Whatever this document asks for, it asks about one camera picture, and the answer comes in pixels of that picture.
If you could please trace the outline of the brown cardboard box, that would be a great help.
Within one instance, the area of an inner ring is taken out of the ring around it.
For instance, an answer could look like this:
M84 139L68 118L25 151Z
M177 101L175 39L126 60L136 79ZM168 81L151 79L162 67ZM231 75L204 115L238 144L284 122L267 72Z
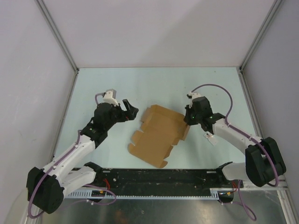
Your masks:
M142 115L140 129L131 137L128 151L156 168L164 168L173 147L185 140L189 132L184 117L160 105L148 107Z

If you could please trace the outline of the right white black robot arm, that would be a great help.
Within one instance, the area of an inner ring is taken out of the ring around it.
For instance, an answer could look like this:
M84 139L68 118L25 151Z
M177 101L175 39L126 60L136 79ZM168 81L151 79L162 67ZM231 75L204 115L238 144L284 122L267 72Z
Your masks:
M189 93L190 103L185 107L184 122L216 135L239 149L245 156L243 163L228 162L220 166L215 181L220 187L227 187L232 180L248 180L262 187L271 181L279 181L286 172L286 165L277 142L271 138L250 135L226 123L226 118L212 111L209 100L198 94Z

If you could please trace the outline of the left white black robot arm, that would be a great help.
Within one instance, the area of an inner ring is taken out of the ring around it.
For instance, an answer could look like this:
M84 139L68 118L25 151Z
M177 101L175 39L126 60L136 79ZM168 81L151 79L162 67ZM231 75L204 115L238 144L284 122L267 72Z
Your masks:
M123 100L126 107L108 102L99 103L94 116L82 129L78 130L77 140L70 148L43 168L32 168L27 177L28 216L38 218L31 212L35 205L48 214L56 211L64 198L77 189L91 184L99 186L104 176L102 167L88 162L75 171L74 168L86 155L93 152L108 136L108 131L116 124L134 120L139 112L127 99Z

